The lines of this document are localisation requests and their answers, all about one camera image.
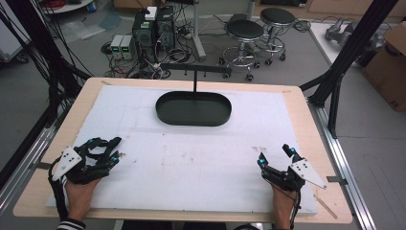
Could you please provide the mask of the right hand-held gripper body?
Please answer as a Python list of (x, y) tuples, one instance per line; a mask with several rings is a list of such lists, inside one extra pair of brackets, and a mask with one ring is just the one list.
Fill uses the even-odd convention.
[(306, 182), (322, 189), (327, 187), (322, 177), (305, 158), (291, 163), (286, 171), (279, 171), (268, 164), (267, 171), (261, 171), (261, 176), (265, 181), (275, 184), (285, 191), (300, 191)]

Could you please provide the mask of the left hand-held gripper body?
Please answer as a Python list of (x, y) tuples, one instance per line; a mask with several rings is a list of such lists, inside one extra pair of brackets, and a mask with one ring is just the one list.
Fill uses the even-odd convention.
[(87, 184), (105, 177), (109, 173), (105, 153), (92, 153), (95, 148), (106, 148), (108, 142), (92, 138), (79, 147), (67, 147), (56, 160), (56, 170), (51, 171), (51, 180), (63, 176), (74, 184)]

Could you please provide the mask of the person's right hand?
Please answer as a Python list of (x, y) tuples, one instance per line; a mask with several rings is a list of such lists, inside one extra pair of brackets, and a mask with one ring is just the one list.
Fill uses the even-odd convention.
[(290, 223), (297, 193), (285, 191), (277, 185), (272, 185), (272, 190), (275, 223)]

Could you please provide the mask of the person's left hand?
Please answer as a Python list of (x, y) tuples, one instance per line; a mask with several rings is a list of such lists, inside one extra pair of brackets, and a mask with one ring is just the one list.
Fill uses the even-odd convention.
[(65, 190), (69, 200), (69, 219), (83, 221), (86, 218), (90, 210), (94, 190), (99, 183), (99, 179), (87, 184), (75, 184), (70, 180), (66, 182)]

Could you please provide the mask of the wooden stick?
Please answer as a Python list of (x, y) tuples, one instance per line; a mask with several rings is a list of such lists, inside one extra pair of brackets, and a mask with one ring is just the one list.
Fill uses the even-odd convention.
[(338, 219), (337, 215), (329, 208), (329, 206), (317, 195), (313, 195), (317, 202), (332, 216), (333, 219)]

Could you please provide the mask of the white foam board mat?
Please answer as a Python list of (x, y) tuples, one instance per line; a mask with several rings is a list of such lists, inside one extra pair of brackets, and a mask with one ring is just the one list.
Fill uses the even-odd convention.
[(222, 126), (171, 126), (155, 111), (163, 88), (104, 86), (75, 143), (120, 138), (119, 163), (96, 188), (95, 208), (269, 213), (272, 189), (257, 160), (284, 171), (297, 147), (282, 93), (227, 91)]

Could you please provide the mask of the black oval tray hanger stand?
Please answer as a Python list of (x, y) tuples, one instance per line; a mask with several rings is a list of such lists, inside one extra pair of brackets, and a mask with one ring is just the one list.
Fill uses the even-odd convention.
[(162, 64), (164, 69), (193, 71), (192, 91), (170, 91), (163, 94), (155, 104), (159, 120), (173, 126), (218, 127), (228, 122), (232, 113), (230, 100), (215, 92), (197, 90), (197, 73), (221, 73), (230, 76), (229, 67), (189, 64)]

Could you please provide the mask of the person's dark clothing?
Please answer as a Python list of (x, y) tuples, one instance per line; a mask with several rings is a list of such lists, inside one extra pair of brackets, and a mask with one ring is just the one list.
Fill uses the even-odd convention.
[(227, 230), (224, 222), (185, 222), (125, 220), (121, 230)]

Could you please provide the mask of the grey bench power supply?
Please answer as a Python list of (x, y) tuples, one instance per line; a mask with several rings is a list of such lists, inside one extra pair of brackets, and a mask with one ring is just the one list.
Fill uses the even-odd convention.
[(123, 59), (135, 58), (135, 42), (132, 35), (125, 35), (121, 42)]
[(116, 34), (113, 38), (113, 40), (111, 41), (110, 44), (110, 49), (112, 51), (112, 55), (114, 57), (114, 59), (122, 59), (123, 55), (121, 52), (121, 43), (123, 40), (123, 36), (121, 34)]

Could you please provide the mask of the black computer tower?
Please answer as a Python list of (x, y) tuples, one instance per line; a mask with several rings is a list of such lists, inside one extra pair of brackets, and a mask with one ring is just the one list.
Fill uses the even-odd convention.
[(156, 17), (161, 50), (165, 52), (175, 48), (173, 15), (174, 6), (167, 6), (161, 8)]
[(140, 10), (136, 13), (132, 34), (139, 60), (152, 63), (156, 61), (157, 25), (154, 20), (146, 20), (146, 15), (146, 10)]

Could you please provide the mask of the white platform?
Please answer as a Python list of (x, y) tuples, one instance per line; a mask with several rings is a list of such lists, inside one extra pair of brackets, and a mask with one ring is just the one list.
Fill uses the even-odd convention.
[(312, 22), (310, 27), (310, 33), (317, 41), (318, 46), (322, 50), (325, 58), (329, 64), (332, 64), (338, 57), (344, 44), (339, 43), (337, 40), (326, 39), (326, 31), (332, 26), (332, 23), (318, 23)]

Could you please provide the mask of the clear plastic sheet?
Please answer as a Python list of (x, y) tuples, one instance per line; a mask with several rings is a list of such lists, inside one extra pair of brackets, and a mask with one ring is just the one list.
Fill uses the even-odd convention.
[(60, 26), (66, 42), (87, 40), (103, 32), (111, 31), (122, 24), (123, 19), (116, 13), (109, 11), (100, 22), (92, 22), (89, 16), (80, 20), (65, 22)]

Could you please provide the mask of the brown cardboard box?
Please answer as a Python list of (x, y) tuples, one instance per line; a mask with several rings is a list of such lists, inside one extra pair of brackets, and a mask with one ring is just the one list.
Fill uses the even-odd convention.
[(363, 76), (397, 112), (406, 112), (406, 21), (383, 36), (386, 43), (363, 70)]

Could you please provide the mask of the black round stool chrome base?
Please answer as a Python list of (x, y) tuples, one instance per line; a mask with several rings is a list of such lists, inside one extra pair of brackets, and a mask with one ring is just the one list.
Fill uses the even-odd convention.
[(275, 54), (279, 54), (280, 60), (285, 61), (286, 49), (281, 36), (293, 26), (296, 21), (295, 16), (284, 9), (267, 8), (260, 12), (259, 17), (264, 30), (259, 47), (269, 54), (264, 63), (271, 65)]
[(229, 37), (235, 38), (238, 45), (226, 48), (219, 57), (219, 64), (226, 65), (227, 67), (246, 68), (247, 74), (245, 79), (252, 81), (254, 75), (251, 73), (251, 68), (260, 68), (260, 63), (257, 56), (249, 48), (249, 45), (254, 44), (262, 37), (262, 27), (251, 20), (232, 20), (226, 25), (226, 34)]

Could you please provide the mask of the grey metal desk leg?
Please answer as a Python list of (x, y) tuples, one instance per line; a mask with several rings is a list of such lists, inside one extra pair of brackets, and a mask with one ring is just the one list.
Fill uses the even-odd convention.
[(192, 0), (192, 5), (193, 5), (192, 40), (193, 40), (195, 50), (197, 52), (197, 59), (199, 61), (203, 61), (203, 60), (206, 59), (207, 56), (206, 56), (206, 52), (204, 50), (204, 47), (203, 47), (202, 42), (201, 42), (200, 37), (199, 37), (199, 0)]

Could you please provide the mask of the white round table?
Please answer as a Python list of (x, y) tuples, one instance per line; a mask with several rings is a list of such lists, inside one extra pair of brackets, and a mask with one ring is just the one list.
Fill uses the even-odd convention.
[(45, 0), (41, 3), (41, 9), (47, 14), (72, 12), (79, 9), (94, 12), (97, 4), (95, 0)]

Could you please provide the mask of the aluminium rail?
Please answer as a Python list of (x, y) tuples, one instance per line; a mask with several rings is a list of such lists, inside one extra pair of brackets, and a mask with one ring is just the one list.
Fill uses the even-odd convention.
[(361, 230), (377, 230), (342, 146), (339, 140), (334, 138), (327, 128), (328, 115), (326, 110), (323, 107), (317, 107), (312, 103), (307, 103), (307, 105), (319, 130), (320, 136), (324, 141), (327, 155), (332, 164), (332, 168), (335, 171), (335, 176), (346, 178), (348, 181), (348, 185), (340, 186), (340, 188), (350, 206), (351, 216), (355, 218), (357, 225)]
[(29, 144), (28, 149), (23, 151), (24, 156), (0, 189), (0, 217), (9, 209), (11, 202), (28, 181), (55, 135), (54, 127), (43, 128)]

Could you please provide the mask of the black metal frame stand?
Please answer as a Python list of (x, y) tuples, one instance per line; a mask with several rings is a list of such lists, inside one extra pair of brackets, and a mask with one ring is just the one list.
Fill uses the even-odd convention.
[(300, 86), (302, 91), (317, 86), (316, 91), (308, 98), (316, 107), (324, 107), (327, 98), (330, 98), (327, 130), (334, 139), (337, 138), (336, 121), (343, 77), (398, 1), (372, 0), (349, 40), (325, 73)]

